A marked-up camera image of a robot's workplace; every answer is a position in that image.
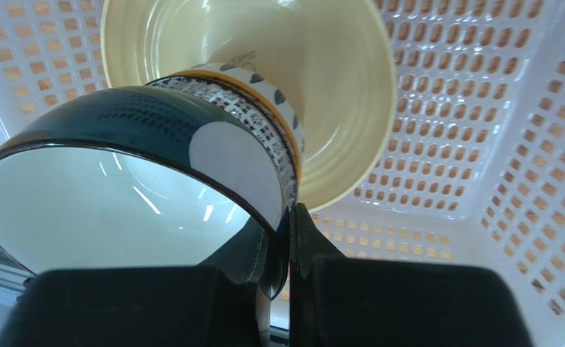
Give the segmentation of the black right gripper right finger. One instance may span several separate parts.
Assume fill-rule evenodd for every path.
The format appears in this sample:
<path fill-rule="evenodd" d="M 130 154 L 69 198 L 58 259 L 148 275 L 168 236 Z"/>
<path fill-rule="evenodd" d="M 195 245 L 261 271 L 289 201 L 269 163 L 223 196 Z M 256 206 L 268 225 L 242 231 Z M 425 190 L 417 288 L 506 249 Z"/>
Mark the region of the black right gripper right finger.
<path fill-rule="evenodd" d="M 346 257 L 302 204 L 290 214 L 292 346 L 531 346 L 494 271 Z"/>

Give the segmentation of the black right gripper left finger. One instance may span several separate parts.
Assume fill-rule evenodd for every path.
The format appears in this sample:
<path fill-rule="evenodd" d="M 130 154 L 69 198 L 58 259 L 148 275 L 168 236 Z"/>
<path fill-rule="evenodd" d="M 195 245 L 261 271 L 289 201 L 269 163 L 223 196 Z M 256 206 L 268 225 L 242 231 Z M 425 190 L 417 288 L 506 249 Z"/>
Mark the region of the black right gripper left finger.
<path fill-rule="evenodd" d="M 275 242 L 249 219 L 195 266 L 39 275 L 0 346 L 264 346 L 274 283 Z"/>

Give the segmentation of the white bowl dark outside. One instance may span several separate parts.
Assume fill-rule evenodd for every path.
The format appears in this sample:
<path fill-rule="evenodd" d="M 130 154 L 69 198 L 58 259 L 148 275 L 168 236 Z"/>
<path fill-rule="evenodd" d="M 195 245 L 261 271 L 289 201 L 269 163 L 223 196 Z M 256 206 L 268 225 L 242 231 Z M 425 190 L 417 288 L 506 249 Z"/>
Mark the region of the white bowl dark outside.
<path fill-rule="evenodd" d="M 0 147 L 0 250 L 36 275 L 211 265 L 275 297 L 289 212 L 258 138 L 164 87 L 80 96 Z"/>

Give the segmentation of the white plastic basket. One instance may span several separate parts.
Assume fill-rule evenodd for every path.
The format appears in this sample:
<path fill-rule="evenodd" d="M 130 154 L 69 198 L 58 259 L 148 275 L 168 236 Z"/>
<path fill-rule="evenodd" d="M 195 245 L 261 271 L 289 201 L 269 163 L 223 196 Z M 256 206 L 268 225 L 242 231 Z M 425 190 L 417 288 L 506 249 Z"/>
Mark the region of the white plastic basket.
<path fill-rule="evenodd" d="M 565 346 L 565 1 L 381 1 L 397 118 L 315 224 L 356 257 L 490 267 Z"/>

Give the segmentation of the grey patterned bowl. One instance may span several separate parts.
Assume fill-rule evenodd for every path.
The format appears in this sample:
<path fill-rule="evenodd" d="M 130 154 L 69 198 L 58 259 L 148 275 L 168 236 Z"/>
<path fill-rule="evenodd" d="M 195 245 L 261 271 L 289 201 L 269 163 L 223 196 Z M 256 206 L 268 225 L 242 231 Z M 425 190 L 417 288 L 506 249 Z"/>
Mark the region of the grey patterned bowl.
<path fill-rule="evenodd" d="M 265 102 L 232 83 L 213 77 L 169 76 L 148 83 L 201 98 L 221 108 L 247 127 L 262 143 L 281 176 L 288 203 L 298 202 L 304 138 L 287 130 Z"/>

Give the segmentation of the yellow plate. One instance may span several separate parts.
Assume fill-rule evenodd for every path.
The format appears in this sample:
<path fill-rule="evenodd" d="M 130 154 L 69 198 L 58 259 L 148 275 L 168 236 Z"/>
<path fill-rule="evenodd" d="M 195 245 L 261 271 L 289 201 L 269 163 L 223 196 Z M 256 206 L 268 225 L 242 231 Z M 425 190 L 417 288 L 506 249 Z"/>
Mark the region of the yellow plate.
<path fill-rule="evenodd" d="M 385 148 L 396 72 L 372 1 L 106 1 L 101 18 L 111 87 L 221 63 L 279 88 L 303 127 L 298 199 L 312 212 L 351 193 Z"/>

